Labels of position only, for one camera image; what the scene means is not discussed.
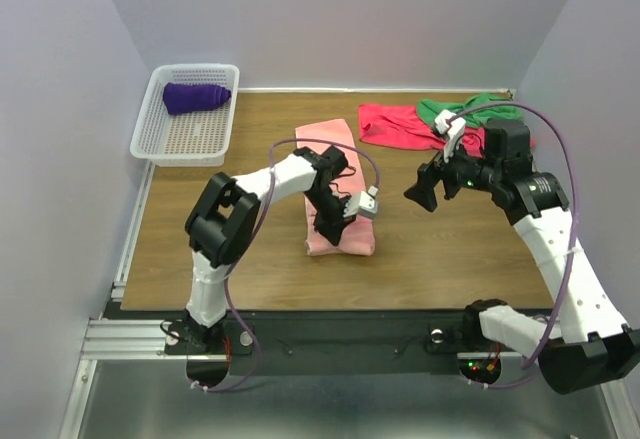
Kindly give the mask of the pink towel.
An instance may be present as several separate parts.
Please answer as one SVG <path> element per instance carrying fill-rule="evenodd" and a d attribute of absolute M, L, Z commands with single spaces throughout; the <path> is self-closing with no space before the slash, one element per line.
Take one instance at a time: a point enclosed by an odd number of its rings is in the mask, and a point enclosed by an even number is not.
<path fill-rule="evenodd" d="M 354 147 L 354 138 L 351 129 L 344 119 L 333 119 L 299 126 L 295 129 L 295 137 L 309 139 L 324 139 L 332 142 L 346 144 Z M 323 153 L 328 144 L 308 143 L 298 141 L 299 147 L 309 147 L 316 153 Z M 355 169 L 355 172 L 347 172 L 347 177 L 337 179 L 331 189 L 341 197 L 346 193 L 354 194 L 367 189 L 365 177 L 361 167 L 359 155 L 355 151 L 339 147 L 345 153 L 348 165 Z M 315 231 L 313 222 L 316 209 L 307 198 L 305 201 L 305 212 L 307 219 L 307 253 L 310 256 L 320 256 L 327 254 L 351 254 L 360 256 L 371 256 L 375 250 L 374 227 L 371 219 L 357 216 L 356 220 L 348 225 L 342 233 L 338 246 L 333 246 L 327 239 Z"/>

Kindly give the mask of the green towel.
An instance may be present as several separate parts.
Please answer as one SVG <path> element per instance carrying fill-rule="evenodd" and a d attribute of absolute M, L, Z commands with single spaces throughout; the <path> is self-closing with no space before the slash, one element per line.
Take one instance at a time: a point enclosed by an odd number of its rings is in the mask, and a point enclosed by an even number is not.
<path fill-rule="evenodd" d="M 416 114 L 428 126 L 434 126 L 436 117 L 445 110 L 458 114 L 472 109 L 472 112 L 465 115 L 465 121 L 468 127 L 474 129 L 483 127 L 493 118 L 521 121 L 523 116 L 518 108 L 499 105 L 499 102 L 506 101 L 506 98 L 490 93 L 477 94 L 464 103 L 424 99 L 416 105 Z"/>

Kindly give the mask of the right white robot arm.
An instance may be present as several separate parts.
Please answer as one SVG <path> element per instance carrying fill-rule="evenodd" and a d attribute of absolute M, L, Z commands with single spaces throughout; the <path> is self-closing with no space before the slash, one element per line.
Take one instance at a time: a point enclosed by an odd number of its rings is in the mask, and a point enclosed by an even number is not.
<path fill-rule="evenodd" d="M 435 120 L 445 146 L 417 171 L 405 196 L 432 212 L 435 187 L 454 198 L 463 189 L 490 194 L 529 249 L 555 304 L 546 321 L 499 299 L 463 312 L 460 337 L 471 349 L 499 343 L 535 362 L 547 384 L 568 394 L 627 376 L 639 364 L 639 333 L 608 299 L 575 236 L 577 215 L 557 178 L 533 166 L 530 132 L 518 121 L 491 119 L 478 157 L 462 145 L 463 118 Z"/>

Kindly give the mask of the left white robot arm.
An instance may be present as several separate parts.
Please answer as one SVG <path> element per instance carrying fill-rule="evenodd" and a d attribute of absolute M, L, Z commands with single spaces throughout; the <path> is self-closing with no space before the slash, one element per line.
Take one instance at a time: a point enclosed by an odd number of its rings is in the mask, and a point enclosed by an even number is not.
<path fill-rule="evenodd" d="M 225 281 L 248 250 L 258 215 L 271 204 L 304 194 L 316 210 L 315 232 L 331 245 L 339 244 L 355 215 L 347 211 L 350 196 L 338 196 L 330 184 L 348 167 L 345 153 L 333 145 L 322 153 L 302 147 L 271 168 L 211 177 L 185 223 L 193 266 L 181 339 L 202 353 L 221 345 L 219 323 L 228 308 Z"/>

